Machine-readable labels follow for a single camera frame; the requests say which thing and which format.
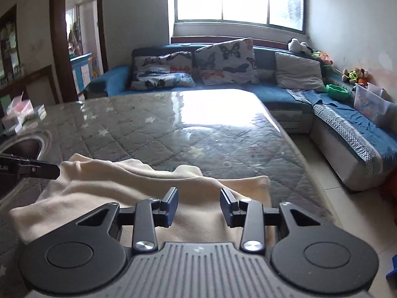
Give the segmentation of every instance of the wooden door frame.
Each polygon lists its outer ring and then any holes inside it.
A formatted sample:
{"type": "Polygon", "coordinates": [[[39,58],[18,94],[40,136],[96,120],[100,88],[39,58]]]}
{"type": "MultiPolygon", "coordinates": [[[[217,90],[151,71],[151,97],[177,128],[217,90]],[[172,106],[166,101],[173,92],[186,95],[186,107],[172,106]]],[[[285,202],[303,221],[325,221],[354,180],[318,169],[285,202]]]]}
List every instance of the wooden door frame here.
{"type": "MultiPolygon", "coordinates": [[[[108,71],[108,60],[106,56],[102,0],[97,0],[97,6],[102,66],[104,72],[106,72],[108,71]]],[[[50,31],[52,53],[54,55],[55,70],[58,77],[59,89],[61,90],[62,99],[64,102],[75,102],[78,101],[78,96],[73,79],[72,67],[70,65],[65,12],[65,0],[50,0],[50,31]]]]}

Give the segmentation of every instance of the floor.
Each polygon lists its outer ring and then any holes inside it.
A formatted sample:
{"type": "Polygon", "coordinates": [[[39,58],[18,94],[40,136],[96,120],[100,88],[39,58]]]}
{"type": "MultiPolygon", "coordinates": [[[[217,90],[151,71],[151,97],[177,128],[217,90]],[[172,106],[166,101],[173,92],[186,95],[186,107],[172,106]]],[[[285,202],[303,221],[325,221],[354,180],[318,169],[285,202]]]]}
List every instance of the floor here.
{"type": "Polygon", "coordinates": [[[342,228],[369,243],[377,252],[379,271],[370,293],[374,298],[397,298],[397,289],[389,285],[385,278],[392,270],[392,257],[397,254],[397,226],[392,208],[376,190],[349,194],[308,135],[290,137],[324,188],[342,228]]]}

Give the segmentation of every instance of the sofa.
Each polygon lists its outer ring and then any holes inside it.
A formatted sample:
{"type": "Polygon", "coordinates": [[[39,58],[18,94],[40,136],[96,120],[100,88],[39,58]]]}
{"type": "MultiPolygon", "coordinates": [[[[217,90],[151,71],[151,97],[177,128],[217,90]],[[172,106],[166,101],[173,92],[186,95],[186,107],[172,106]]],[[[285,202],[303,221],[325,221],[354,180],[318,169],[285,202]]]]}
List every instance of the sofa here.
{"type": "MultiPolygon", "coordinates": [[[[133,50],[132,58],[190,51],[193,55],[193,68],[197,68],[194,51],[206,45],[208,44],[186,43],[139,48],[133,50]]],[[[175,87],[168,89],[168,91],[234,88],[254,93],[287,133],[309,134],[341,181],[352,192],[381,185],[393,170],[394,163],[397,166],[397,137],[395,138],[396,151],[390,150],[391,154],[386,154],[388,157],[393,157],[391,161],[389,160],[389,163],[392,164],[382,165],[382,158],[378,151],[365,140],[363,133],[352,128],[346,118],[333,113],[329,106],[321,104],[321,102],[319,104],[311,103],[302,92],[283,89],[277,85],[275,76],[276,52],[289,53],[285,50],[254,46],[258,75],[261,79],[259,84],[204,85],[200,81],[197,71],[196,75],[193,73],[196,82],[195,87],[175,87]]],[[[324,84],[331,83],[340,86],[344,84],[338,74],[329,73],[321,60],[306,55],[299,54],[298,56],[319,61],[324,84]]],[[[116,67],[91,81],[86,87],[86,95],[88,98],[94,98],[159,91],[130,90],[131,79],[132,66],[116,67]]],[[[343,87],[349,89],[353,98],[352,86],[343,87]]]]}

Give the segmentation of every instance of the beige cloth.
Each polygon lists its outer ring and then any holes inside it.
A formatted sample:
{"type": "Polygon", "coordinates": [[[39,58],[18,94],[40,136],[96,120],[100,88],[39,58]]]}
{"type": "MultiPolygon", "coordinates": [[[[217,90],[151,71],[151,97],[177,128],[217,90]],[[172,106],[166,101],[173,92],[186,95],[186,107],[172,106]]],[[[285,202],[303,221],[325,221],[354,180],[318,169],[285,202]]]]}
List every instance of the beige cloth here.
{"type": "MultiPolygon", "coordinates": [[[[159,245],[164,241],[227,241],[239,245],[242,228],[230,229],[220,209],[220,189],[224,186],[232,189],[236,199],[251,197],[271,206],[266,176],[216,180],[203,177],[195,166],[156,171],[136,159],[113,163],[79,154],[61,163],[60,170],[60,177],[48,184],[36,203],[9,212],[18,236],[26,244],[107,202],[129,207],[142,199],[161,199],[170,187],[178,188],[179,204],[172,226],[156,228],[159,245]]],[[[267,228],[266,243],[271,246],[274,233],[267,228]]],[[[120,242],[131,246],[131,241],[132,226],[125,226],[120,242]]]]}

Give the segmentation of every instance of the green bowl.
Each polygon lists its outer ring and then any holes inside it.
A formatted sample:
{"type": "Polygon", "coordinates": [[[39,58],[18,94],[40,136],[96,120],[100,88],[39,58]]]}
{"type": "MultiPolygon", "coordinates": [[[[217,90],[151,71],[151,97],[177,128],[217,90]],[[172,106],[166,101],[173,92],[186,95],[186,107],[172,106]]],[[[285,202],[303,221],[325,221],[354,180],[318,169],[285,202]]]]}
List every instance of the green bowl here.
{"type": "Polygon", "coordinates": [[[350,97],[350,93],[347,89],[344,89],[336,85],[331,85],[331,84],[327,85],[326,91],[330,96],[330,98],[337,101],[345,101],[350,97]]]}

